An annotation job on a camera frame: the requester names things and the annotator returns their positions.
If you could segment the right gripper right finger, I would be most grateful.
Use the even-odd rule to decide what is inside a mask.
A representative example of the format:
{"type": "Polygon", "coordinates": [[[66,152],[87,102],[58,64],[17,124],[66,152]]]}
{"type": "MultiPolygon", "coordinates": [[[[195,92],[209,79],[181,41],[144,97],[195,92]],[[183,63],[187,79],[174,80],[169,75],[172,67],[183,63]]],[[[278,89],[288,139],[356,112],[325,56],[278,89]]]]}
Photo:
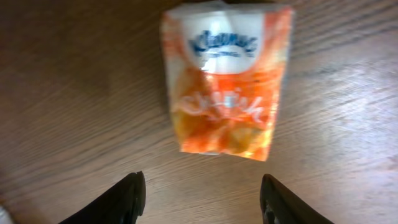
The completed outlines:
{"type": "Polygon", "coordinates": [[[263,224],[333,224],[270,174],[262,178],[260,204],[263,224]]]}

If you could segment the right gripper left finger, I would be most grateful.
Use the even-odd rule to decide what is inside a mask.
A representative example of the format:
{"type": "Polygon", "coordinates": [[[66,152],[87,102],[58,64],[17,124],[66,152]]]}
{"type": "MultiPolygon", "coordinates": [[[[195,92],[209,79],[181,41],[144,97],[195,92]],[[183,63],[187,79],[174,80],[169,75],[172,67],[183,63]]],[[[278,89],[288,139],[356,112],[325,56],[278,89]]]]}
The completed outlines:
{"type": "Polygon", "coordinates": [[[135,224],[146,205],[143,172],[133,172],[60,224],[135,224]]]}

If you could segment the orange Kleenex tissue pack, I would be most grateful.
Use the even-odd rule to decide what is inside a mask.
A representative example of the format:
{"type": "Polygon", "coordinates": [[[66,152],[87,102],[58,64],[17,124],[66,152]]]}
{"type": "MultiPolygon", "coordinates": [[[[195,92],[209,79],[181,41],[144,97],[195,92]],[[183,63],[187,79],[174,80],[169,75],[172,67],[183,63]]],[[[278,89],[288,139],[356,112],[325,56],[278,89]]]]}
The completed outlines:
{"type": "Polygon", "coordinates": [[[294,15],[285,4],[223,1],[163,13],[169,111],[182,152],[267,159],[294,15]]]}

